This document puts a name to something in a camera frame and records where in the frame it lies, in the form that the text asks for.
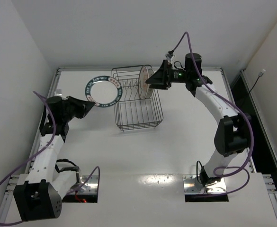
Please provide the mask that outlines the orange sunburst plate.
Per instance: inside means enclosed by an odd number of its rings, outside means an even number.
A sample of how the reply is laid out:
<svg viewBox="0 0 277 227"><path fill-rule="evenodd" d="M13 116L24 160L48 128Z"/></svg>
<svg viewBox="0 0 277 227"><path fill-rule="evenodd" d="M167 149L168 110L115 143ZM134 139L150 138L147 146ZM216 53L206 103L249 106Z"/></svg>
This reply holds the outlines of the orange sunburst plate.
<svg viewBox="0 0 277 227"><path fill-rule="evenodd" d="M146 84L146 80L148 78L148 68L146 66L142 66L138 78L138 93L141 100L150 98L153 92L153 90L150 88L150 85Z"/></svg>

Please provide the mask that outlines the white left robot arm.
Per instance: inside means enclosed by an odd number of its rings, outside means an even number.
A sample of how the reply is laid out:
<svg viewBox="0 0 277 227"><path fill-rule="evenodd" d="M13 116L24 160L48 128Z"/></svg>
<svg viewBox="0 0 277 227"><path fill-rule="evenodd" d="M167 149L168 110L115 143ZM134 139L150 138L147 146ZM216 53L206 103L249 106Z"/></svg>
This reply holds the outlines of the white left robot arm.
<svg viewBox="0 0 277 227"><path fill-rule="evenodd" d="M24 182L13 191L23 222L58 218L63 198L85 184L78 166L63 167L56 178L54 172L58 170L58 155L65 144L69 122L84 118L95 102L71 96L53 96L42 101L45 107L39 127L41 149L33 156L33 166Z"/></svg>

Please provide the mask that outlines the blue rimmed white plate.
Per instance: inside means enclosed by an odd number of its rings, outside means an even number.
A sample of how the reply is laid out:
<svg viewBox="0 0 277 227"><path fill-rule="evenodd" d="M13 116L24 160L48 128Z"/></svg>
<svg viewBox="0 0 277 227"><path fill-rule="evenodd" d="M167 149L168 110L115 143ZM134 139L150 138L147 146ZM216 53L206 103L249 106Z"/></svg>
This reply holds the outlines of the blue rimmed white plate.
<svg viewBox="0 0 277 227"><path fill-rule="evenodd" d="M123 95L121 84L110 76L97 76L92 78L85 87L85 96L95 106L107 108L119 102Z"/></svg>

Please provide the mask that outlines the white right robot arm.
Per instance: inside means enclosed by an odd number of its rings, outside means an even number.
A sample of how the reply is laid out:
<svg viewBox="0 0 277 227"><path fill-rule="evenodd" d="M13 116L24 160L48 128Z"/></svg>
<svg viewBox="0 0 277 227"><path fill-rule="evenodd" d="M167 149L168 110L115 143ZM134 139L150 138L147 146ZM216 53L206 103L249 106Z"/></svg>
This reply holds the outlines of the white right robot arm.
<svg viewBox="0 0 277 227"><path fill-rule="evenodd" d="M199 100L217 122L214 136L215 151L202 166L198 181L202 186L225 177L230 162L245 149L254 146L250 116L218 94L212 80L202 75L202 57L198 53L185 56L185 67L177 69L165 59L160 68L147 80L150 88L167 90L173 83L184 83L193 97Z"/></svg>

